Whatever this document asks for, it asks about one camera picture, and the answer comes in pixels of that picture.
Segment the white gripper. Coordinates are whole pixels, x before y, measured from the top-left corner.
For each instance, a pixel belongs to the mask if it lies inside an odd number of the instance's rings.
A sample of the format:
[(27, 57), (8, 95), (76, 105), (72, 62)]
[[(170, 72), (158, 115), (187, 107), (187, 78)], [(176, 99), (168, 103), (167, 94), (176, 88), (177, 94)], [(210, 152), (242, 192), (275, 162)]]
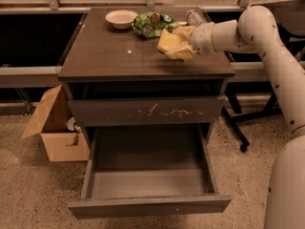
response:
[(171, 60), (186, 62), (193, 57), (195, 52), (200, 55), (214, 54), (213, 30), (214, 22), (204, 23), (198, 27), (185, 26), (173, 30), (173, 34), (191, 37), (193, 48), (190, 45), (179, 46), (170, 49), (165, 55)]

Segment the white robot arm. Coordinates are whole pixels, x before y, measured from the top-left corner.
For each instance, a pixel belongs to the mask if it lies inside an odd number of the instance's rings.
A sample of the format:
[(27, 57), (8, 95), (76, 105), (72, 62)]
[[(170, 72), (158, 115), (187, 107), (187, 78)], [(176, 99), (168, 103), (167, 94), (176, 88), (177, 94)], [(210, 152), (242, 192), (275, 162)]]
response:
[(273, 14), (252, 6), (236, 21), (173, 32), (201, 55), (248, 49), (259, 55), (292, 134), (274, 162), (264, 229), (305, 229), (305, 71), (281, 41)]

